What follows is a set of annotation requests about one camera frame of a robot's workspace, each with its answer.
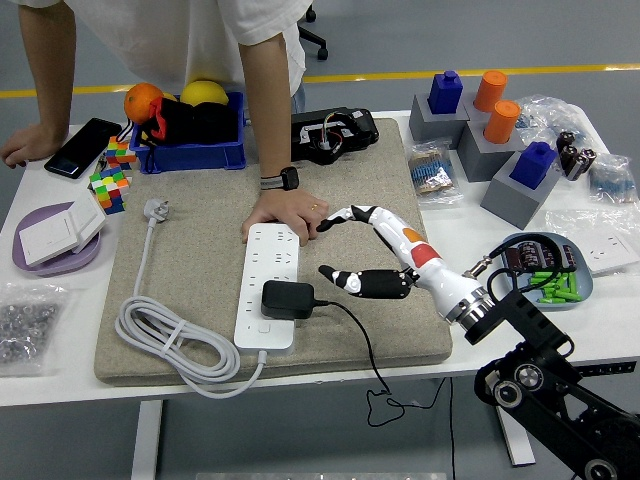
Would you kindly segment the person's right hand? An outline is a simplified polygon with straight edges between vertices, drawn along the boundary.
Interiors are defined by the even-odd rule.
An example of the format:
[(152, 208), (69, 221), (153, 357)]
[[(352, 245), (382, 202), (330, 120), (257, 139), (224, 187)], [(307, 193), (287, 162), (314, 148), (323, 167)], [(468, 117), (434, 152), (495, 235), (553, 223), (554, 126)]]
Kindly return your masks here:
[(64, 144), (68, 128), (68, 124), (38, 123), (18, 130), (1, 147), (1, 160), (15, 168), (50, 157)]

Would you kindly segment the robot right hand white shell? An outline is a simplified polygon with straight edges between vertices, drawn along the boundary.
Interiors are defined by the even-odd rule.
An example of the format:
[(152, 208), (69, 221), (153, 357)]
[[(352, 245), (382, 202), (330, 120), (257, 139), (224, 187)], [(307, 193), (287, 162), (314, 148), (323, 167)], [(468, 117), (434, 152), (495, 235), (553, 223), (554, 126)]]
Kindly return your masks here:
[(437, 312), (448, 322), (464, 323), (467, 317), (489, 310), (493, 302), (473, 277), (460, 275), (446, 265), (423, 236), (401, 217), (379, 206), (338, 210), (323, 220), (319, 232), (347, 221), (367, 223), (398, 259), (399, 270), (339, 271), (328, 265), (319, 272), (350, 295), (367, 299), (404, 299), (413, 286), (429, 291)]

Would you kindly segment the person's left hand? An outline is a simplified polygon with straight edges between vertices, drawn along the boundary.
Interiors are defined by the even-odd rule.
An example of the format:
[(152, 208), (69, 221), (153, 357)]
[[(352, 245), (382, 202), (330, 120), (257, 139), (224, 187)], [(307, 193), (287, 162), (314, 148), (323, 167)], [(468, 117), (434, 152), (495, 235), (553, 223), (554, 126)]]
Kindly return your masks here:
[(262, 191), (251, 214), (242, 224), (242, 241), (248, 240), (250, 227), (254, 224), (278, 221), (299, 237), (301, 246), (306, 246), (318, 236), (317, 227), (327, 217), (328, 211), (326, 201), (304, 189)]

